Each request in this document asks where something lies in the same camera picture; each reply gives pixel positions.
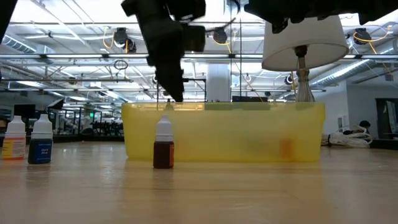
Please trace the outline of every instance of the white bottle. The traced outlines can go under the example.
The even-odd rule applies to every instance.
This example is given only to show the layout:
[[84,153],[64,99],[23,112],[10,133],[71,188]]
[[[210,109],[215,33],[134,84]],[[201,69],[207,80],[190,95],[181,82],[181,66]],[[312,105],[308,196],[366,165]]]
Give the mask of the white bottle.
[[14,116],[14,119],[7,126],[7,132],[2,144],[2,159],[24,159],[25,150],[25,123],[22,121],[21,116]]
[[173,129],[167,114],[163,114],[156,124],[153,159],[155,169],[171,169],[174,166]]
[[45,164],[51,161],[52,153],[52,123],[47,114],[40,115],[33,126],[29,144],[29,164]]

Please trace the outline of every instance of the white lampshade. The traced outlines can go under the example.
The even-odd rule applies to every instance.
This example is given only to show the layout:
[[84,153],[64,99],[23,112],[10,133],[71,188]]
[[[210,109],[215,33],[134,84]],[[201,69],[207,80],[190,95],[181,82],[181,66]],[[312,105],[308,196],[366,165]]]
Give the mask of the white lampshade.
[[272,71],[297,70],[294,48],[307,45],[305,56],[307,68],[333,63],[348,53],[348,46],[338,16],[329,16],[322,21],[307,18],[301,23],[288,26],[279,34],[272,33],[272,25],[266,23],[262,68]]

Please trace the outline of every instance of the yellow plastic bin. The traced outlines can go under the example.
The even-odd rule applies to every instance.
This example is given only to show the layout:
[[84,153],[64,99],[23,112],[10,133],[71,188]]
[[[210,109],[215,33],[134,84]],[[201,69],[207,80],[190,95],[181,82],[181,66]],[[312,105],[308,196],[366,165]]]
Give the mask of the yellow plastic bin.
[[124,140],[130,159],[151,160],[156,123],[173,125],[176,161],[312,162],[319,160],[321,103],[126,103]]

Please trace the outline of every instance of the white bottle cap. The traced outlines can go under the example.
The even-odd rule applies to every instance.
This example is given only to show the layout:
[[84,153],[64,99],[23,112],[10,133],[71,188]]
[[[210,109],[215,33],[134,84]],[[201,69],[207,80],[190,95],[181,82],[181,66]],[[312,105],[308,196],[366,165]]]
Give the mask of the white bottle cap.
[[173,128],[167,114],[163,114],[156,124],[155,141],[173,141]]
[[14,116],[14,119],[8,123],[6,134],[22,134],[25,133],[25,123],[21,116]]
[[40,115],[40,119],[33,126],[32,134],[52,134],[52,123],[47,114]]

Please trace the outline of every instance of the table lamp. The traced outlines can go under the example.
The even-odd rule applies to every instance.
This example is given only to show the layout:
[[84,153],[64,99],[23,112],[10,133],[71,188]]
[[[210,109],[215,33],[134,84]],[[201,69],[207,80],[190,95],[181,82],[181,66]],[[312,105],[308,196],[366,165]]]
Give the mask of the table lamp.
[[314,102],[308,74],[310,68],[333,63],[348,53],[348,46],[338,16],[319,21],[307,18],[289,25],[279,34],[272,33],[266,22],[262,68],[277,72],[297,71],[296,101]]

